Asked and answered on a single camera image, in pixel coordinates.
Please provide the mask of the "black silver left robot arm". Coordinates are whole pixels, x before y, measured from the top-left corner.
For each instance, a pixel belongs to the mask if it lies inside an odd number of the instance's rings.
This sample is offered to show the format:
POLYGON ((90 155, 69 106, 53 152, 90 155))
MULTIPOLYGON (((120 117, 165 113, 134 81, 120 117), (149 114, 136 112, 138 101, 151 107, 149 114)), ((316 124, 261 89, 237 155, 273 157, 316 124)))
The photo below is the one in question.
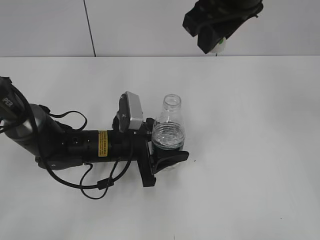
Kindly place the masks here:
POLYGON ((149 150, 154 119, 143 118, 140 98, 126 91, 111 130, 77 129, 40 104, 30 104, 9 77, 0 79, 0 128, 9 139, 34 155, 38 166, 55 172, 82 165, 136 161, 144 187, 156 183, 155 174, 184 162, 189 153, 178 147, 149 150))

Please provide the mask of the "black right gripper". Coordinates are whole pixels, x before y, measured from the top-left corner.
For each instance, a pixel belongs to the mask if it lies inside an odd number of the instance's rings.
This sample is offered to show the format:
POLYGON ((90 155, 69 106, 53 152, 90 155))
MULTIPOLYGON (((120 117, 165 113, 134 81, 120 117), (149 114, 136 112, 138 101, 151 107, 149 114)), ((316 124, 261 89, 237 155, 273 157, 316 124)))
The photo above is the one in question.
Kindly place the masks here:
POLYGON ((199 0, 185 14, 182 26, 193 37, 197 45, 208 54, 220 41, 219 33, 213 26, 239 28, 263 10, 261 0, 199 0))

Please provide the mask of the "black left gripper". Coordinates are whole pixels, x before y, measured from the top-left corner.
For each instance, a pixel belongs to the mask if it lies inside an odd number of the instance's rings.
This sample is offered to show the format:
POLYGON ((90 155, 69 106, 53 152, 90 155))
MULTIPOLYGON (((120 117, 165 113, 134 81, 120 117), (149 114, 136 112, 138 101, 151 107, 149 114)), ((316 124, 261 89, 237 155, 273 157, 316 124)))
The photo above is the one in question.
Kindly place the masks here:
MULTIPOLYGON (((157 121, 148 117, 145 121, 147 135, 152 135, 157 121)), ((184 162, 189 157, 188 151, 156 149, 150 155, 147 137, 133 131, 126 133, 116 130, 85 131, 88 140, 84 142, 83 161, 85 163, 130 162, 136 161, 142 185, 153 187, 156 183, 154 174, 184 162)))

